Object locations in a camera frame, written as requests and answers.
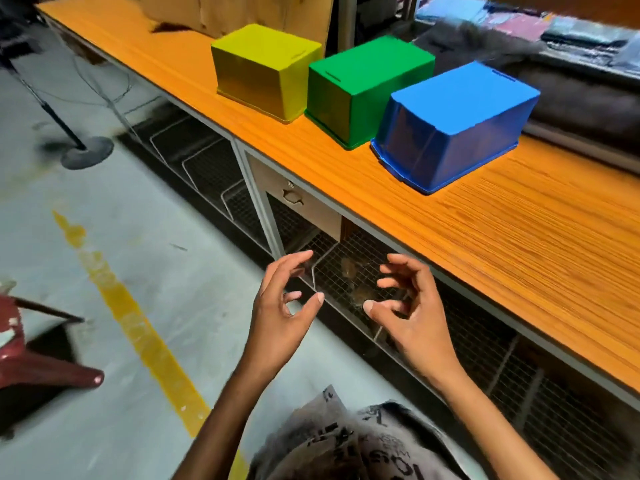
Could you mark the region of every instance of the red plastic stool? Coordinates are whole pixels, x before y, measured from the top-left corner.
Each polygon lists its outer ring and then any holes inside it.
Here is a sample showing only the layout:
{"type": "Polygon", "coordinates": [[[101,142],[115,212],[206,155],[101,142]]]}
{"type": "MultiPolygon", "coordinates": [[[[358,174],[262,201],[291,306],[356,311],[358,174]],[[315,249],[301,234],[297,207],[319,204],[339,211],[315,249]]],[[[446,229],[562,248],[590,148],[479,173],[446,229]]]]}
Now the red plastic stool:
{"type": "Polygon", "coordinates": [[[28,351],[18,306],[64,318],[69,322],[84,321],[80,317],[39,303],[0,294],[0,333],[12,335],[8,342],[0,346],[0,388],[13,384],[94,388],[102,384],[103,371],[28,351]]]}

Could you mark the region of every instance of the yellow floor line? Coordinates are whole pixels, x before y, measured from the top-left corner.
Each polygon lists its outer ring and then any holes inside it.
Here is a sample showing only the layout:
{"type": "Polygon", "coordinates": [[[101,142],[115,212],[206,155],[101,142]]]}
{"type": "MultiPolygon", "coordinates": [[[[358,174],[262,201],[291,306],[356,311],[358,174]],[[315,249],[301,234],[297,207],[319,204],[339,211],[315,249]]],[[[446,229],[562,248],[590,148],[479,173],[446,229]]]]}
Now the yellow floor line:
{"type": "MultiPolygon", "coordinates": [[[[157,334],[148,318],[140,309],[127,288],[118,281],[107,261],[97,251],[84,249],[86,231],[84,227],[69,224],[66,217],[53,211],[58,226],[65,239],[77,250],[78,257],[89,278],[102,295],[111,310],[113,318],[120,324],[125,336],[135,348],[151,374],[160,384],[164,395],[172,404],[184,427],[194,438],[209,415],[209,407],[196,390],[178,361],[157,334]]],[[[243,480],[248,473],[248,465],[240,452],[236,453],[229,480],[243,480]]]]}

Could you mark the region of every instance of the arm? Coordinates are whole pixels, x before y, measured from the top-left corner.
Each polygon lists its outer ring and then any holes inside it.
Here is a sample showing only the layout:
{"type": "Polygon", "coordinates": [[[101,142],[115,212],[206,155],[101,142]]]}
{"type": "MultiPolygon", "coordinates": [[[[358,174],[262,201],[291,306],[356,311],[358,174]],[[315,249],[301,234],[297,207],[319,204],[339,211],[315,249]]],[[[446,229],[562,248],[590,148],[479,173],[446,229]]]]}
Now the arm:
{"type": "Polygon", "coordinates": [[[367,301],[365,312],[387,329],[416,370],[444,396],[500,480],[557,480],[460,365],[429,267],[400,254],[389,254],[388,261],[380,270],[390,277],[378,286],[404,288],[411,302],[367,301]]]}
{"type": "Polygon", "coordinates": [[[284,288],[312,255],[304,251],[284,256],[267,267],[253,302],[242,358],[173,480],[227,480],[251,411],[297,350],[324,302],[324,295],[316,293],[295,315],[287,307],[302,293],[284,293],[284,288]]]}

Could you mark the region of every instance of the person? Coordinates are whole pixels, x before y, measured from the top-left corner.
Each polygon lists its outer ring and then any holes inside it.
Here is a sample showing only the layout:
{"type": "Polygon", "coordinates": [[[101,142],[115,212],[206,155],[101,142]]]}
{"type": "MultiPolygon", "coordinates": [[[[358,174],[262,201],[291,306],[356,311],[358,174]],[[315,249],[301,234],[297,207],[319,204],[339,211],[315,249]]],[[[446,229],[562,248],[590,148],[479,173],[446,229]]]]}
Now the person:
{"type": "MultiPolygon", "coordinates": [[[[312,251],[287,255],[267,267],[243,355],[173,480],[228,477],[245,423],[261,393],[297,350],[324,302],[324,295],[316,293],[294,315],[287,307],[301,293],[284,292],[285,286],[301,275],[311,256],[312,251]]],[[[365,312],[387,329],[415,370],[443,396],[495,475],[500,480],[556,479],[460,365],[428,266],[389,254],[380,271],[386,277],[378,286],[404,289],[408,299],[367,301],[365,312]]],[[[351,415],[334,398],[329,388],[295,411],[256,455],[249,478],[457,480],[466,476],[441,448],[442,442],[434,442],[399,405],[386,403],[351,415]]]]}

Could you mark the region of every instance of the drawer handle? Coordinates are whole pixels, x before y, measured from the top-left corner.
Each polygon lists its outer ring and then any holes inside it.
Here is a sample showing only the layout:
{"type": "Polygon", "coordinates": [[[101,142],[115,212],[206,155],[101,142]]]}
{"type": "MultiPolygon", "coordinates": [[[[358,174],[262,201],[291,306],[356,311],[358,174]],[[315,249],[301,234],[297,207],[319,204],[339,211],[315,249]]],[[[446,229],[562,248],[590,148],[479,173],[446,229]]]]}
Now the drawer handle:
{"type": "Polygon", "coordinates": [[[305,204],[304,202],[302,202],[302,196],[298,193],[293,192],[293,190],[283,190],[282,198],[292,205],[305,204]]]}

